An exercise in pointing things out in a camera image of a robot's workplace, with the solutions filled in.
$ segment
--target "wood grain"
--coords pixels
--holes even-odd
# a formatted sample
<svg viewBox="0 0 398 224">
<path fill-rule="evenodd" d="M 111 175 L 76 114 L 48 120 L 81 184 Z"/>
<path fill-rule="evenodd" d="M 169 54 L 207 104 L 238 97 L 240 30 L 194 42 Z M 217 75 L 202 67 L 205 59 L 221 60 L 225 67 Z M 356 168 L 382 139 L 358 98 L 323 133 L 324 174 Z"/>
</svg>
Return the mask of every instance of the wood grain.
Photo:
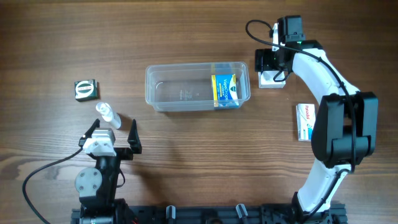
<svg viewBox="0 0 398 224">
<path fill-rule="evenodd" d="M 73 83 L 95 78 L 101 101 L 137 119 L 143 153 L 121 168 L 117 197 L 130 205 L 287 203 L 310 171 L 309 143 L 297 141 L 294 106 L 315 103 L 303 81 L 258 89 L 250 19 L 300 14 L 347 80 L 379 97 L 375 153 L 345 179 L 334 199 L 350 223 L 398 222 L 397 1 L 41 1 L 0 5 L 0 223 L 40 223 L 21 192 L 34 169 L 77 150 L 99 118 L 79 103 Z M 266 38 L 267 29 L 252 32 Z M 156 113 L 144 96 L 145 69 L 160 63 L 243 61 L 251 99 L 238 110 Z M 128 127 L 116 131 L 127 144 Z M 81 153 L 28 183 L 52 223 L 80 206 L 77 173 L 94 161 Z"/>
</svg>

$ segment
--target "bottle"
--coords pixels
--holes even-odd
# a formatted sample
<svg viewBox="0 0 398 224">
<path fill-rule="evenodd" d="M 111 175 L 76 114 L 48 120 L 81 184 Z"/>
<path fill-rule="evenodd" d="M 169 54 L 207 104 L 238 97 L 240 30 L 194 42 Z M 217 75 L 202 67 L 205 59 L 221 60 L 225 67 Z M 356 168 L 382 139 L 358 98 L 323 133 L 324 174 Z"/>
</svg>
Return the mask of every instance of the bottle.
<svg viewBox="0 0 398 224">
<path fill-rule="evenodd" d="M 122 122 L 117 113 L 115 113 L 111 106 L 107 103 L 99 102 L 95 109 L 102 115 L 102 118 L 108 122 L 112 127 L 119 129 L 122 126 Z"/>
</svg>

